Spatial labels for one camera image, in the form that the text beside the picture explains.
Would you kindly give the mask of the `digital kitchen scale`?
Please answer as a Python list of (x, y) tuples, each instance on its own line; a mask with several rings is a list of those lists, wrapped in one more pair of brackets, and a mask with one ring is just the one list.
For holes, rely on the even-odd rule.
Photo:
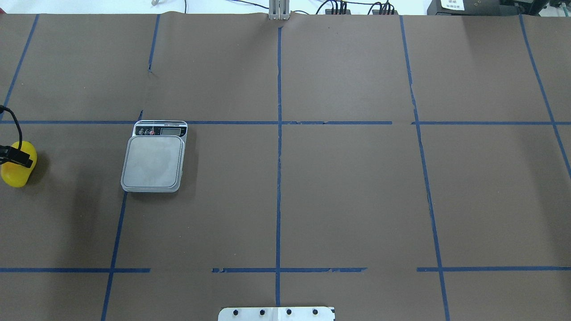
[(120, 184), (131, 193), (174, 193), (183, 175), (188, 124), (139, 120), (127, 142)]

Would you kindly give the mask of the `black box device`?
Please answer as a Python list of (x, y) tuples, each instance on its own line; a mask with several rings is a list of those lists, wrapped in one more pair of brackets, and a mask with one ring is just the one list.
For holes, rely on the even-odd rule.
[(500, 0), (433, 0), (428, 16), (517, 16), (518, 10)]

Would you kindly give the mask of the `aluminium frame post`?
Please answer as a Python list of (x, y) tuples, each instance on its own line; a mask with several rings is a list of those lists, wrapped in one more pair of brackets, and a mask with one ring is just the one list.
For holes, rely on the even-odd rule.
[(269, 20), (289, 20), (290, 16), (289, 0), (269, 0)]

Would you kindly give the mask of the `yellow mango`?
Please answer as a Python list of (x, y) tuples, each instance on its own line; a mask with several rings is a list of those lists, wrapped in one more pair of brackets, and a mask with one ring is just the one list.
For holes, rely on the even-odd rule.
[(6, 162), (1, 165), (1, 178), (7, 185), (20, 188), (26, 185), (29, 180), (31, 173), (35, 169), (37, 164), (37, 151), (34, 145), (29, 141), (23, 141), (22, 152), (29, 154), (31, 166), (25, 167), (22, 165), (17, 165), (16, 163)]

